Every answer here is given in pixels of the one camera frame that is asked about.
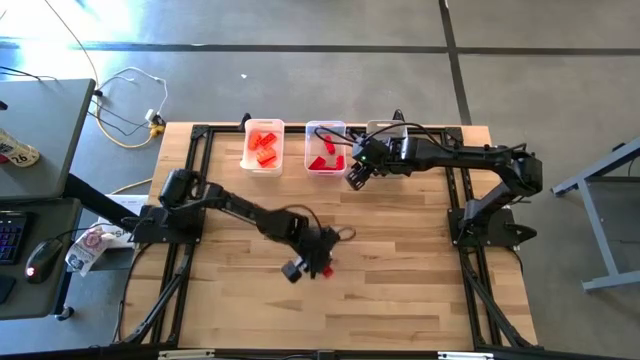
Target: gray floor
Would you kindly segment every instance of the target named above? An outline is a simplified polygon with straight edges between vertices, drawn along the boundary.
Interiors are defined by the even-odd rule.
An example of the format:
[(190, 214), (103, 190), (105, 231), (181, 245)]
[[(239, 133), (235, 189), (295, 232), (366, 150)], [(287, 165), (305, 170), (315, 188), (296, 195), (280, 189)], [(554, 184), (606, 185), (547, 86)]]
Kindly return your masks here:
[[(83, 40), (445, 44), (436, 0), (77, 3), (87, 11), (52, 1)], [(42, 6), (10, 8), (0, 21), (0, 36), (70, 41)], [(449, 6), (459, 46), (640, 46), (640, 4), (632, 0), (449, 0)], [(445, 54), (91, 51), (90, 56), (101, 79), (125, 66), (166, 78), (168, 121), (237, 121), (247, 111), (291, 121), (366, 121), (388, 118), (400, 107), (411, 121), (460, 123)], [(91, 76), (81, 52), (53, 42), (0, 50), (0, 59), (42, 75)], [(640, 135), (640, 56), (464, 55), (460, 64), (473, 124), (490, 126), (494, 143), (527, 141), (544, 162), (546, 187)], [(149, 107), (157, 107), (163, 92), (157, 83), (139, 78), (136, 85), (112, 84), (107, 95), (114, 111), (139, 121)], [(144, 140), (144, 134), (138, 136), (126, 141)], [(73, 171), (109, 192), (150, 177), (158, 148), (159, 141), (139, 150), (116, 147), (88, 118)], [(634, 174), (640, 174), (638, 168)], [(554, 350), (639, 358), (640, 285), (582, 292), (580, 282), (604, 275), (605, 268), (579, 196), (556, 199), (545, 191), (532, 204), (518, 205), (516, 216), (539, 232), (523, 246), (522, 257), (540, 343)], [(640, 259), (627, 265), (640, 269)], [(70, 321), (1, 322), (0, 353), (107, 344), (123, 277), (124, 272), (75, 277), (69, 303), (78, 314)], [(30, 336), (25, 339), (24, 333)]]

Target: gray metal stand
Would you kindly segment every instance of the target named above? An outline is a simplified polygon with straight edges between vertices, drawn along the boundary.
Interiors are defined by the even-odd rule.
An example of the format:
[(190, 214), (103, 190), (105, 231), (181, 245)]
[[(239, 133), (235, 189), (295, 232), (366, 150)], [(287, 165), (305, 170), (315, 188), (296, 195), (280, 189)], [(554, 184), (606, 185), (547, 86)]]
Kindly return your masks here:
[[(609, 275), (595, 278), (591, 281), (582, 283), (582, 287), (585, 291), (640, 282), (640, 271), (631, 271), (624, 273), (619, 272), (618, 267), (616, 266), (616, 262), (613, 259), (611, 249), (609, 247), (605, 228), (603, 227), (605, 218), (610, 218), (615, 221), (627, 219), (631, 222), (629, 224), (629, 227), (633, 227), (633, 216), (629, 214), (628, 211), (637, 209), (637, 206), (630, 208), (628, 207), (628, 209), (626, 209), (627, 212), (620, 212), (616, 214), (615, 217), (607, 217), (603, 211), (600, 211), (600, 213), (598, 211), (598, 208), (596, 206), (597, 201), (594, 201), (594, 191), (596, 190), (596, 187), (593, 186), (598, 184), (598, 189), (603, 189), (603, 192), (600, 193), (600, 197), (604, 198), (605, 200), (608, 199), (611, 201), (615, 200), (620, 202), (621, 200), (625, 201), (626, 199), (629, 199), (629, 201), (637, 199), (637, 196), (634, 197), (632, 195), (637, 194), (637, 191), (635, 190), (640, 189), (640, 178), (604, 177), (604, 175), (617, 169), (621, 165), (628, 163), (638, 156), (640, 156), (640, 138), (637, 138), (629, 144), (616, 149), (600, 161), (583, 170), (580, 174), (565, 180), (560, 185), (557, 185), (551, 189), (553, 194), (558, 197), (566, 194), (571, 190), (577, 189), (580, 191), (582, 200), (584, 201), (585, 210), (587, 211), (587, 215), (589, 216), (589, 221), (591, 222), (593, 232), (596, 236), (596, 240), (598, 241), (600, 252), (602, 253), (602, 258), (604, 259), (605, 266), (607, 267), (607, 272), (609, 273)], [(599, 184), (607, 184), (609, 186), (608, 188), (603, 188), (600, 187)], [(617, 194), (612, 191), (614, 187), (617, 187), (620, 190), (617, 191)]]

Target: computer mouse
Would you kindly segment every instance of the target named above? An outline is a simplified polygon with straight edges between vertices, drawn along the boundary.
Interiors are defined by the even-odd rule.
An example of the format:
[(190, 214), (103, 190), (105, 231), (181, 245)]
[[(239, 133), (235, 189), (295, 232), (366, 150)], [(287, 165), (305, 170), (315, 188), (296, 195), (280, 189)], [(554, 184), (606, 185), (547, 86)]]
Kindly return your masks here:
[(62, 251), (62, 241), (46, 239), (42, 241), (29, 255), (24, 276), (31, 284), (40, 284), (49, 278)]

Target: computer keyboard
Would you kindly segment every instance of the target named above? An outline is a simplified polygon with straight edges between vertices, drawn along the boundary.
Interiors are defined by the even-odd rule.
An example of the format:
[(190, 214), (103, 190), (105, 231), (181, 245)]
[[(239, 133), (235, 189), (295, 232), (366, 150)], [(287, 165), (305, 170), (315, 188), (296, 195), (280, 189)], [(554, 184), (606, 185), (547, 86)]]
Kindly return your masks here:
[(30, 213), (0, 211), (0, 265), (18, 262)]

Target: wooden table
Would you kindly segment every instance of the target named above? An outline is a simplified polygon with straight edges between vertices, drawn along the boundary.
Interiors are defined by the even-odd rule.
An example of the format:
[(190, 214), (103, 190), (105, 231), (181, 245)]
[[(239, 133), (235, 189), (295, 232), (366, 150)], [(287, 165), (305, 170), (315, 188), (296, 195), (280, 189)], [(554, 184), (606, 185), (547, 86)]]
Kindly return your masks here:
[[(192, 125), (167, 126), (151, 203), (157, 204), (168, 172), (184, 167)], [(487, 127), (462, 129), (467, 145), (491, 143)], [(292, 250), (209, 210), (191, 271), (180, 347), (472, 349), (460, 262), (446, 222), (450, 204), (444, 169), (409, 178), (372, 178), (356, 192), (339, 178), (309, 178), (304, 136), (287, 134), (282, 176), (252, 178), (239, 165), (243, 141), (241, 134), (215, 135), (209, 181), (266, 208), (308, 205), (323, 224), (351, 225), (358, 235), (334, 248), (332, 278), (305, 276), (292, 285), (280, 272), (294, 258)], [(471, 177), (476, 197), (499, 181), (486, 171), (471, 171)], [(462, 193), (459, 197), (464, 202)], [(140, 258), (126, 299), (124, 334), (156, 301), (166, 251), (167, 246), (154, 245)], [(517, 260), (506, 250), (487, 248), (487, 261), (496, 302), (536, 343)], [(169, 308), (163, 340), (173, 303)], [(478, 312), (488, 339), (484, 306)]]

